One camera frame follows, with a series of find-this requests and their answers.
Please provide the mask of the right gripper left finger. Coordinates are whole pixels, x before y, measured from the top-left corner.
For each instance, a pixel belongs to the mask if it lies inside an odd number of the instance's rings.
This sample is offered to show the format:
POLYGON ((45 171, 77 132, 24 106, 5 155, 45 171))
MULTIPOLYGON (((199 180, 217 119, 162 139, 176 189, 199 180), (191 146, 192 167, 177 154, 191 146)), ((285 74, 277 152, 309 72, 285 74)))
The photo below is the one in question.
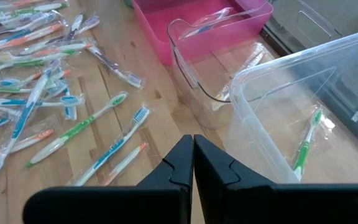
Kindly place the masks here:
POLYGON ((135 186, 51 187, 33 194, 24 224, 189 224, 193 138, 184 135, 135 186))

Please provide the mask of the pink plastic bin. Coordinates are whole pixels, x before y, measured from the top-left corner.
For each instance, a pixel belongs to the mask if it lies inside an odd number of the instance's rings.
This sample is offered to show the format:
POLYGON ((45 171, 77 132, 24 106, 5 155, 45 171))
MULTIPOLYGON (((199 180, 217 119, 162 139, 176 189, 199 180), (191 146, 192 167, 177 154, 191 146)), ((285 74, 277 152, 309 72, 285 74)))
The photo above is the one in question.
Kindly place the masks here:
POLYGON ((186 59, 253 39, 273 13, 267 0, 133 0, 135 14, 158 59, 171 65, 172 46, 186 59), (200 18, 233 7, 210 30, 179 39, 200 18))

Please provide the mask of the orange toothbrush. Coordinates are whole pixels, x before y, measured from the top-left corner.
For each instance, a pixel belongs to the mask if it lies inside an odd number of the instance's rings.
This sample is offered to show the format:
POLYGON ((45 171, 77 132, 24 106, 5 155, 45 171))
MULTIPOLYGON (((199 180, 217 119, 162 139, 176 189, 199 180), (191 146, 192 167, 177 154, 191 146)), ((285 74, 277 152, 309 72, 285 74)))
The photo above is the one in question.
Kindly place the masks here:
POLYGON ((123 160, 118 163, 114 169, 106 176, 106 178, 102 182, 102 186, 108 186, 113 182, 113 180, 134 160, 139 156, 142 152, 145 151, 145 148, 148 146, 146 142, 142 143, 140 146, 136 147, 131 151, 123 160))
POLYGON ((25 149, 29 146, 32 146, 38 142, 40 142, 41 140, 49 137, 50 135, 52 135, 54 133, 54 129, 47 129, 45 131, 42 131, 36 135, 33 135, 31 137, 28 137, 26 139, 23 139, 17 143, 15 143, 14 147, 11 149, 10 154, 13 152, 17 152, 20 151, 22 149, 25 149))
POLYGON ((28 34, 22 35, 20 37, 7 38, 4 40, 0 40, 0 50, 8 48, 8 47, 18 46, 18 45, 21 45, 26 42, 30 42, 35 39, 39 39, 46 35, 52 34, 53 32, 56 32, 60 29, 63 29, 63 24, 59 22, 59 23, 56 23, 56 24, 48 26, 48 27, 44 27, 39 30, 29 32, 28 34))

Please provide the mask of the green toothbrush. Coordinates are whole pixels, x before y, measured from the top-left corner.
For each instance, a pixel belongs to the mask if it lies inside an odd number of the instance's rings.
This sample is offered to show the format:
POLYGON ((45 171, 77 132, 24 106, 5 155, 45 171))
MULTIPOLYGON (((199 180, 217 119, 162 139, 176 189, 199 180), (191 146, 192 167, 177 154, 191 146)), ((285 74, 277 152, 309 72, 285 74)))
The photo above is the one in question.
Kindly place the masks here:
POLYGON ((310 150, 311 138, 313 137, 313 133, 316 127, 319 125, 322 116, 323 116, 322 108, 319 108, 318 110, 315 111, 315 113, 310 119, 310 128, 298 151, 298 157, 296 159, 295 165, 293 166, 293 172, 299 181, 301 180, 302 175, 304 173, 305 163, 310 150))
POLYGON ((119 94, 117 94, 115 97, 111 98, 110 101, 107 103, 106 106, 104 106, 99 111, 95 112, 82 122, 79 122, 74 127, 63 133, 61 136, 56 138, 54 141, 52 141, 50 144, 45 146, 41 151, 36 153, 26 164, 25 168, 30 168, 36 163, 44 160, 51 154, 53 154, 55 151, 63 147, 68 141, 73 139, 77 134, 81 133, 84 129, 86 129, 93 121, 95 121, 98 117, 102 116, 105 112, 108 110, 116 107, 117 105, 120 105, 127 97, 128 92, 122 91, 119 94))
POLYGON ((51 60, 58 60, 69 55, 79 54, 78 50, 64 50, 52 53, 32 54, 25 56, 13 56, 9 52, 0 53, 0 71, 10 67, 32 67, 48 63, 51 60))

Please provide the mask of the small clear plastic bin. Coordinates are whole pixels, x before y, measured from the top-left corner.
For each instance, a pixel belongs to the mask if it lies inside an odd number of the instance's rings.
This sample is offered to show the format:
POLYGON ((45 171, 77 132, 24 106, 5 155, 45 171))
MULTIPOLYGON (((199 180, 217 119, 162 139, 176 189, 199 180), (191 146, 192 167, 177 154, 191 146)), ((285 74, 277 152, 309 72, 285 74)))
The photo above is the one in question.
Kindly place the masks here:
POLYGON ((186 59, 172 46, 174 78, 197 122, 218 129, 230 122, 230 87, 237 73, 272 58, 259 34, 222 50, 186 59))

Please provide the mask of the large clear plastic bin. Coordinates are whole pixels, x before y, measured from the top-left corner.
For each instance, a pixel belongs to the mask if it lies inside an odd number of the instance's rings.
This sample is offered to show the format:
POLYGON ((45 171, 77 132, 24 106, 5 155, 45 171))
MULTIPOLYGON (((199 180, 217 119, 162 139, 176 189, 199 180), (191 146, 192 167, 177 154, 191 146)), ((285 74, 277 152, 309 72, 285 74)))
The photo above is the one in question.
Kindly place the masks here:
POLYGON ((358 183, 358 33, 247 68, 230 89, 224 149, 278 183, 358 183), (319 108, 304 173, 298 151, 319 108))

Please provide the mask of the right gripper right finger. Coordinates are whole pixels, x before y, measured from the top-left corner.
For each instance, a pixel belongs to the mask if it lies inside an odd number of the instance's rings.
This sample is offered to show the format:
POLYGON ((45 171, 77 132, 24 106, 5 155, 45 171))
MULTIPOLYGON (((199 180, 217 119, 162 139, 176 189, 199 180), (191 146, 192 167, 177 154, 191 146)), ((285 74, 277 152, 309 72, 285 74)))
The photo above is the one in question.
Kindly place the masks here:
POLYGON ((276 184, 202 135, 194 144, 206 224, 358 224, 358 184, 276 184))

